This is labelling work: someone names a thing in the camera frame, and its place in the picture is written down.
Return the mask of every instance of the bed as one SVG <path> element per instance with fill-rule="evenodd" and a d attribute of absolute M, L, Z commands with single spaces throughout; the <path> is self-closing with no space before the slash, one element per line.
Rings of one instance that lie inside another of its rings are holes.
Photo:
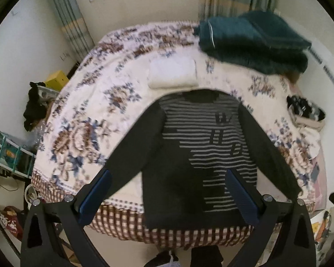
<path fill-rule="evenodd" d="M 32 183 L 46 201 L 61 201 L 89 183 L 152 102 L 167 93 L 192 89 L 152 90 L 147 85 L 147 65 L 152 59 L 187 55 L 196 62 L 197 88 L 229 93 L 252 113 L 290 165 L 309 212 L 325 207 L 322 152 L 309 160 L 309 145 L 287 111 L 286 97 L 295 92 L 293 85 L 281 75 L 263 75 L 209 58 L 198 49 L 194 26 L 190 22 L 166 22 L 113 31 L 83 60 L 53 104 L 39 145 Z M 262 194 L 286 199 L 261 172 L 257 173 L 257 188 Z M 148 230 L 143 225 L 143 213 L 139 174 L 102 202 L 90 226 L 120 240 L 185 249 L 242 243 L 252 231 L 252 226 Z"/>

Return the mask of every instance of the plastic bag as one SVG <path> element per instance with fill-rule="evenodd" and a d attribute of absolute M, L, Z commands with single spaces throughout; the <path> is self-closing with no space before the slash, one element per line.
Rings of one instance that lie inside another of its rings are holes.
<path fill-rule="evenodd" d="M 34 153 L 37 152 L 39 143 L 41 141 L 41 137 L 45 132 L 46 122 L 44 119 L 40 120 L 40 122 L 30 131 L 29 141 L 27 146 L 29 146 L 31 151 Z"/>

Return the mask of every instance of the sweater sleeve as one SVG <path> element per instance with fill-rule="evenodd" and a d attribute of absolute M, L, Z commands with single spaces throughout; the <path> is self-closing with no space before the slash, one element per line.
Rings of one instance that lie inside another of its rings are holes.
<path fill-rule="evenodd" d="M 269 180 L 289 199 L 297 198 L 301 188 L 291 168 L 250 112 L 239 105 L 239 122 L 251 159 Z"/>
<path fill-rule="evenodd" d="M 108 198 L 134 178 L 158 148 L 165 122 L 165 113 L 156 101 L 140 116 L 123 140 L 118 144 L 104 168 L 112 175 Z"/>

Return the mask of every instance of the metal screw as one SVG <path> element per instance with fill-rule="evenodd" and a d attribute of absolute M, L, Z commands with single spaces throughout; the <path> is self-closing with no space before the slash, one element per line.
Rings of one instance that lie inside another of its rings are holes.
<path fill-rule="evenodd" d="M 40 203 L 41 203 L 41 201 L 39 199 L 35 199 L 35 200 L 33 200 L 32 205 L 38 206 Z"/>
<path fill-rule="evenodd" d="M 73 195 L 67 195 L 67 196 L 64 197 L 64 201 L 67 202 L 67 203 L 69 203 L 69 202 L 71 202 L 73 200 L 74 200 L 74 196 Z"/>
<path fill-rule="evenodd" d="M 297 203 L 298 203 L 298 205 L 300 205 L 300 206 L 305 205 L 305 202 L 304 202 L 302 199 L 297 199 Z"/>
<path fill-rule="evenodd" d="M 271 195 L 264 195 L 264 200 L 266 202 L 271 202 L 273 200 L 272 196 Z"/>

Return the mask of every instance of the striped sweater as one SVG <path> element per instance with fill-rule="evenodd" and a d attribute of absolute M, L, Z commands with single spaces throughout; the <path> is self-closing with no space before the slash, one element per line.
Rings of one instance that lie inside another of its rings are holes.
<path fill-rule="evenodd" d="M 107 197 L 142 171 L 149 229 L 244 226 L 225 172 L 235 169 L 256 186 L 257 167 L 289 199 L 297 197 L 291 169 L 237 99 L 213 90 L 173 93 L 142 114 L 107 160 Z"/>

